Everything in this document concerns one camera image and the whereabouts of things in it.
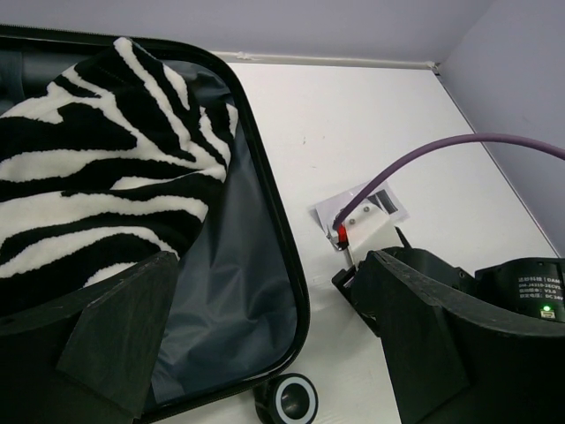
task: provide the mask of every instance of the zebra print blanket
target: zebra print blanket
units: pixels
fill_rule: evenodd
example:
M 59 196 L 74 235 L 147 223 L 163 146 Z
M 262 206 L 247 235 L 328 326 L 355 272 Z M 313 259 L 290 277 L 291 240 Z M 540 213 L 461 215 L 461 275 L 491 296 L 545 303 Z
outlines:
M 181 257 L 218 202 L 237 110 L 140 46 L 74 65 L 0 117 L 0 316 Z

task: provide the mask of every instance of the table surface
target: table surface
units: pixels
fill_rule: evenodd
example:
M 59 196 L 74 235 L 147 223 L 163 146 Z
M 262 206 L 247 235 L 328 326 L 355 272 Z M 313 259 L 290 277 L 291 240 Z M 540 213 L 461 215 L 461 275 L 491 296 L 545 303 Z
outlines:
M 320 396 L 317 423 L 400 423 L 380 340 L 330 283 L 347 266 L 313 205 L 374 177 L 423 144 L 470 133 L 430 71 L 232 64 L 252 105 L 304 267 L 312 324 L 289 372 Z M 555 256 L 480 144 L 446 148 L 389 179 L 408 209 L 415 247 L 469 272 L 524 256 Z M 163 421 L 259 422 L 250 393 Z

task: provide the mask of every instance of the white ring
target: white ring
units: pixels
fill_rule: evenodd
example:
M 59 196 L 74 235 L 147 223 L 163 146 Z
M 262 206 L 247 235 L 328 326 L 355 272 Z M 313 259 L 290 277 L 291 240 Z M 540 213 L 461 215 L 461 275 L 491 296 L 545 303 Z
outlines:
M 310 401 L 308 412 L 305 414 L 304 417 L 298 420 L 293 420 L 283 411 L 283 401 L 282 401 L 283 391 L 291 384 L 298 384 L 299 386 L 304 387 L 306 393 L 308 393 L 308 400 Z M 314 412 L 316 411 L 316 394 L 314 393 L 314 389 L 312 388 L 312 386 L 305 379 L 300 377 L 291 377 L 286 379 L 284 382 L 282 382 L 281 385 L 276 390 L 275 406 L 276 406 L 276 411 L 279 414 L 279 417 L 281 417 L 281 420 L 285 424 L 306 424 L 309 420 L 313 418 Z

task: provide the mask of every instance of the wall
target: wall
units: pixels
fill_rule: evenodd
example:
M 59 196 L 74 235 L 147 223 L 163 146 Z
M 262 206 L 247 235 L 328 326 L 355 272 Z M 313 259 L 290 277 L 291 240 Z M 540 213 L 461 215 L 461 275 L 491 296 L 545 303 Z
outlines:
M 0 0 L 0 23 L 205 49 L 441 61 L 493 0 Z
M 497 0 L 464 37 L 441 75 L 476 131 L 529 136 L 565 148 L 563 22 L 562 0 Z M 565 163 L 523 148 L 489 149 L 565 254 Z

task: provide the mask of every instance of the open suitcase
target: open suitcase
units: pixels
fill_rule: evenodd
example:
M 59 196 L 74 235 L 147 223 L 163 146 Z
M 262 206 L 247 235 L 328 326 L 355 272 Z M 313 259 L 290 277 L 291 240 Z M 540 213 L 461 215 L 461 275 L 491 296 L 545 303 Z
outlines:
M 100 34 L 0 26 L 0 115 L 23 100 L 17 98 L 17 92 L 21 92 L 18 87 L 23 87 L 26 97 L 34 96 L 69 66 L 102 51 L 115 39 Z M 289 385 L 277 382 L 281 378 L 277 376 L 299 354 L 308 332 L 310 310 L 298 251 L 244 90 L 221 59 L 202 49 L 179 42 L 134 41 L 181 74 L 202 103 L 222 98 L 237 107 L 239 121 L 222 206 L 208 214 L 200 235 L 178 265 L 166 254 L 157 254 L 134 270 L 125 271 L 127 276 L 110 278 L 56 299 L 56 306 L 51 302 L 47 311 L 39 306 L 12 317 L 0 317 L 0 421 L 67 422 L 65 414 L 69 413 L 73 422 L 81 424 L 130 422 L 133 418 L 148 423 L 254 389 L 264 422 L 312 422 L 317 406 L 307 408 L 308 420 L 286 420 L 270 416 L 277 407 L 280 410 L 280 402 L 266 405 L 260 401 L 272 395 L 273 382 L 279 389 Z M 111 382 L 96 381 L 95 371 L 85 377 L 94 380 L 92 384 L 66 378 L 72 377 L 73 369 L 89 374 L 85 371 L 89 365 L 73 363 L 73 355 L 65 355 L 67 349 L 92 352 L 112 346 L 120 337 L 114 335 L 114 339 L 101 342 L 89 341 L 87 335 L 86 341 L 79 340 L 73 347 L 69 335 L 79 327 L 78 317 L 84 317 L 93 302 L 115 293 L 121 284 L 122 298 L 114 300 L 113 306 L 111 301 L 106 302 L 109 312 L 87 329 L 111 333 L 113 323 L 120 322 L 123 302 L 143 303 L 132 284 L 136 279 L 146 280 L 138 282 L 138 287 L 144 284 L 149 298 L 154 299 L 143 306 L 147 314 L 154 314 L 151 337 L 132 341 L 145 343 L 147 355 L 134 359 L 122 355 L 113 364 L 102 360 L 102 366 L 117 368 Z M 161 280 L 161 289 L 155 279 Z M 160 294 L 155 296 L 155 290 L 161 290 Z M 53 311 L 58 308 L 67 312 L 54 318 Z M 56 329 L 47 325 L 53 321 L 59 323 Z M 132 325 L 127 331 L 135 334 L 140 329 Z M 38 336 L 38 331 L 45 334 Z M 43 343 L 42 353 L 37 352 L 39 340 Z M 121 371 L 116 365 L 120 361 Z M 132 367 L 132 361 L 138 365 Z M 39 362 L 41 372 L 34 369 Z M 137 380 L 127 382 L 132 376 L 124 367 L 137 370 L 132 371 L 137 372 Z M 56 374 L 62 370 L 66 377 L 51 384 L 54 378 L 59 379 Z M 49 383 L 35 381 L 42 378 Z M 308 390 L 307 394 L 315 398 L 315 392 Z M 107 410 L 105 418 L 96 417 L 102 410 Z M 113 410 L 120 419 L 112 418 Z

